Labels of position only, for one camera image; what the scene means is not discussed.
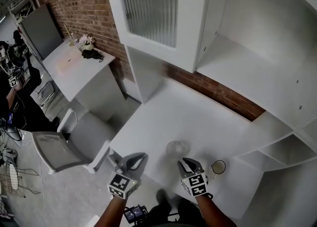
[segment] desk leg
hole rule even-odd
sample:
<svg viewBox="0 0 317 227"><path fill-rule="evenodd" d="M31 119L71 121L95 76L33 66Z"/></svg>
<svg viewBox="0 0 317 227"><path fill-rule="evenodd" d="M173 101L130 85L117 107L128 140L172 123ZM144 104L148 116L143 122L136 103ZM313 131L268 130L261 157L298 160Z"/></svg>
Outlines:
<svg viewBox="0 0 317 227"><path fill-rule="evenodd" d="M125 109L125 99L109 68L101 70L76 96L88 111L103 121Z"/></svg>

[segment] small screen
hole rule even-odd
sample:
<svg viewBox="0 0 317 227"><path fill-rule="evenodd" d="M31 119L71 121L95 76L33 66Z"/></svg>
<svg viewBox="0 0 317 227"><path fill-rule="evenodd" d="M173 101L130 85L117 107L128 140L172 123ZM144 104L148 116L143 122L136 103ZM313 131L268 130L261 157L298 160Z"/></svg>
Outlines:
<svg viewBox="0 0 317 227"><path fill-rule="evenodd" d="M132 209L132 211L127 211L124 213L126 219L129 221L133 220L134 217L138 218L139 216L143 215L143 211L140 207L136 207Z"/></svg>

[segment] cabinet door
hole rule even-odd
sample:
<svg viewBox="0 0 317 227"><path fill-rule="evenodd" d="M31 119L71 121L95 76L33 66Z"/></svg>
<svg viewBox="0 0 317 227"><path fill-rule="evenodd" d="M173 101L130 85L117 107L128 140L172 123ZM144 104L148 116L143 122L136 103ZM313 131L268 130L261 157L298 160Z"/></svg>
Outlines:
<svg viewBox="0 0 317 227"><path fill-rule="evenodd" d="M195 70L206 0L110 0L121 43Z"/></svg>

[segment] white desk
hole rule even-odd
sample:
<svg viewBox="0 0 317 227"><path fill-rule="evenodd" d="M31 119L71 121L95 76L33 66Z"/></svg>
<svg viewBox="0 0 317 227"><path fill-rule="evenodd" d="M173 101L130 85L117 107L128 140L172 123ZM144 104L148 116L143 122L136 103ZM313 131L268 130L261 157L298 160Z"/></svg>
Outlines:
<svg viewBox="0 0 317 227"><path fill-rule="evenodd" d="M229 217L240 219L260 183L263 172L231 157L243 131L250 124L215 101L170 79L128 120L110 146L121 156L146 152L145 174L193 202L180 182L177 159L166 156L170 141L185 141L187 157L208 171L215 160L226 162L226 172L210 180L208 192Z"/></svg>
<svg viewBox="0 0 317 227"><path fill-rule="evenodd" d="M103 62L83 58L78 48L64 42L43 64L69 101L76 98L88 111L107 121L124 103L124 97L108 66L115 57L96 50L104 57Z"/></svg>

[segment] glass cup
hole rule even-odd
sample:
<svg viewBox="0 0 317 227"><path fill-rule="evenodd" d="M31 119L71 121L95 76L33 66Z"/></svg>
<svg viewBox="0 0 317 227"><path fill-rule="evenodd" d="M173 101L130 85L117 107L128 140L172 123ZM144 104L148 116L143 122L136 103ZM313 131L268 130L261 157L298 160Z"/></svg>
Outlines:
<svg viewBox="0 0 317 227"><path fill-rule="evenodd" d="M183 158L189 152L189 146L185 142L172 141L166 146L166 153L172 158Z"/></svg>

